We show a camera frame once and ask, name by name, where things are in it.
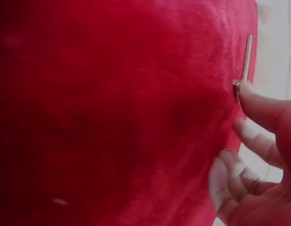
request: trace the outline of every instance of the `red fabric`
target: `red fabric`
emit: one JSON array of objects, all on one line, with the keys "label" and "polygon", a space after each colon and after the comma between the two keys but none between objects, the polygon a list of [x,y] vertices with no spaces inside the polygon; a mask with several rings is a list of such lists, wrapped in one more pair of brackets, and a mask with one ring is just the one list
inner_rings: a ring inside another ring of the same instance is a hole
[{"label": "red fabric", "polygon": [[0,1],[0,225],[211,225],[208,171],[256,10]]}]

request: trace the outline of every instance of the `finger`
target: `finger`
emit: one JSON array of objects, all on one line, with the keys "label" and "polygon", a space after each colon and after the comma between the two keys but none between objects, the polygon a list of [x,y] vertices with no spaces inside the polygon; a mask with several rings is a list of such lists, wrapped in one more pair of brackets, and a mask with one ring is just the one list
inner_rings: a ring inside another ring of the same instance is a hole
[{"label": "finger", "polygon": [[241,82],[239,101],[244,113],[266,130],[275,133],[282,115],[291,107],[291,101],[262,97],[253,92],[249,83]]},{"label": "finger", "polygon": [[274,140],[254,131],[243,119],[237,119],[233,128],[247,148],[268,164],[283,169],[284,161]]},{"label": "finger", "polygon": [[249,194],[261,195],[267,189],[277,185],[276,183],[262,181],[255,172],[253,172],[249,167],[247,167],[243,163],[243,161],[240,159],[237,153],[235,152],[229,153],[233,156],[234,161],[239,163],[240,170],[243,169],[240,173],[240,179]]},{"label": "finger", "polygon": [[241,203],[248,195],[248,191],[240,178],[240,174],[245,169],[245,165],[236,161],[230,151],[227,150],[221,151],[219,158],[227,167],[229,192],[237,202]]},{"label": "finger", "polygon": [[226,166],[219,158],[215,158],[209,173],[209,195],[216,215],[224,223],[227,223],[229,216],[239,205],[231,196],[227,182],[228,174]]}]

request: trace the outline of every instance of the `velvet surface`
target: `velvet surface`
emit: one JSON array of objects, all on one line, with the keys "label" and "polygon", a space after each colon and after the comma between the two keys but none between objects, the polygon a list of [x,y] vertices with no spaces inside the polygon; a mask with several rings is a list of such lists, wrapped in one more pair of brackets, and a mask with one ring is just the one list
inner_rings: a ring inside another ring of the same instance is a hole
[{"label": "velvet surface", "polygon": [[0,1],[0,225],[208,226],[254,0]]}]

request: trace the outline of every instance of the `metal pin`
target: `metal pin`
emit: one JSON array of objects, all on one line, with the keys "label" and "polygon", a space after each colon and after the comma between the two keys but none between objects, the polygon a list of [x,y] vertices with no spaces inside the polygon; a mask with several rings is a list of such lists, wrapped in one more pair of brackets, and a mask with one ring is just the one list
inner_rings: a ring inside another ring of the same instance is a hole
[{"label": "metal pin", "polygon": [[247,81],[248,72],[249,72],[250,57],[251,57],[251,48],[252,48],[252,34],[249,34],[248,38],[247,38],[247,47],[246,47],[246,55],[245,55],[243,74],[241,77],[242,82]]}]

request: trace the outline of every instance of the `hand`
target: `hand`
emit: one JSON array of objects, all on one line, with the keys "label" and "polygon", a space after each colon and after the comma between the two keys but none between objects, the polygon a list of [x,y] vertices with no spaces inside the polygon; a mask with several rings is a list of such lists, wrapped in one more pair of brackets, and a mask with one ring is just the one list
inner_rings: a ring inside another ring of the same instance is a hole
[{"label": "hand", "polygon": [[276,141],[254,132],[244,120],[234,125],[241,141],[270,165],[284,170],[279,184],[264,182],[232,151],[215,158],[209,193],[217,216],[228,226],[291,226],[291,101],[264,98],[240,84],[244,113],[275,134]]}]

